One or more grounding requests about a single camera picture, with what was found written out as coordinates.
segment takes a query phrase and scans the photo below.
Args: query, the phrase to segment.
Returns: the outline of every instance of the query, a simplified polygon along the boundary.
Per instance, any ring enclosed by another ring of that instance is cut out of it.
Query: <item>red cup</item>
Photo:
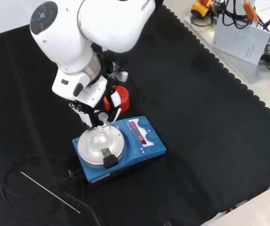
[[[129,101],[129,92],[127,91],[126,88],[122,87],[122,86],[117,86],[116,91],[118,92],[120,99],[121,99],[121,113],[125,112],[129,106],[130,106],[130,101]],[[105,97],[103,99],[103,102],[105,103],[105,108],[108,111],[110,109],[110,104],[107,100],[107,98]]]

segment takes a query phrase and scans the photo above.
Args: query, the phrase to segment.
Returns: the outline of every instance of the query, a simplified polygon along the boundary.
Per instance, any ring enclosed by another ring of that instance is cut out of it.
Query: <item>red led display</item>
[[[141,133],[139,132],[139,129],[137,128],[136,124],[132,121],[130,122],[135,134],[138,136],[138,139],[140,140],[142,145],[146,145],[146,142],[143,138],[143,136],[141,135]]]

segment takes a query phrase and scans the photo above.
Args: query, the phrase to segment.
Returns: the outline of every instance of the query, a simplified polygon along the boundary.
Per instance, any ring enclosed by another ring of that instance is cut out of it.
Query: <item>black cloth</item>
[[[270,109],[165,6],[153,13],[131,51],[113,57],[129,72],[131,109],[122,117],[147,116],[167,152],[86,190],[84,201],[102,225],[198,226],[270,186]],[[75,155],[71,140],[84,126],[52,92],[56,71],[28,27],[0,35],[0,180],[12,162],[28,155]],[[40,158],[20,167],[50,186],[71,165]],[[9,178],[9,186],[38,190],[21,175]],[[71,213],[48,194],[10,201],[54,223]],[[88,225],[90,218],[83,208],[67,225]],[[0,196],[1,225],[41,224],[15,216]]]

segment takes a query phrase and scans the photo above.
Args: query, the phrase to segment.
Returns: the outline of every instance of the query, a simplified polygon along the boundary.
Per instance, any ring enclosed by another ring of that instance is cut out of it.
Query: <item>paper document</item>
[[[231,24],[233,21],[225,15],[224,22]],[[269,36],[269,32],[252,25],[248,25],[244,29],[238,29],[234,24],[225,26],[222,22],[222,15],[220,15],[212,46],[257,65]]]

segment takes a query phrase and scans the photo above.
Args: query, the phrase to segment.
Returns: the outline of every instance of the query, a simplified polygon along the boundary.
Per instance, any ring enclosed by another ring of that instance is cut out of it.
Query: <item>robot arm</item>
[[[129,51],[155,7],[155,0],[60,0],[34,11],[32,36],[59,68],[52,90],[70,100],[89,127],[98,125],[94,114],[105,96],[113,111],[110,122],[121,110],[118,93],[108,85],[111,65],[100,61],[91,41],[114,52]]]

